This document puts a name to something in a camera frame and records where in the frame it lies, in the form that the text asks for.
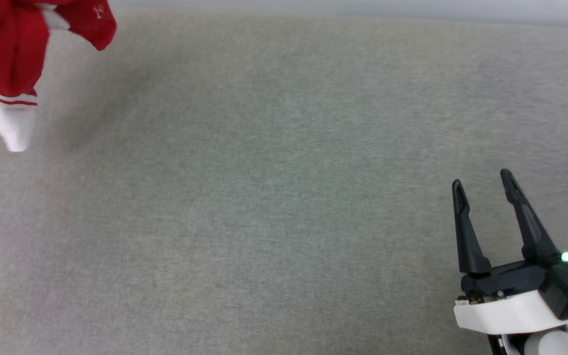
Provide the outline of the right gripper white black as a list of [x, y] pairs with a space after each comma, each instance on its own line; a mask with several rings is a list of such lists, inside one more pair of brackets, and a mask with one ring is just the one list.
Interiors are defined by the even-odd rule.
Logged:
[[546, 271], [534, 263], [547, 263], [560, 251], [546, 232], [527, 196], [509, 169], [500, 171], [508, 202], [514, 207], [526, 261], [492, 268], [476, 238], [470, 205], [462, 182], [452, 183], [453, 215], [461, 290], [454, 313], [460, 328], [488, 335], [537, 333], [568, 324], [559, 319], [539, 294]]

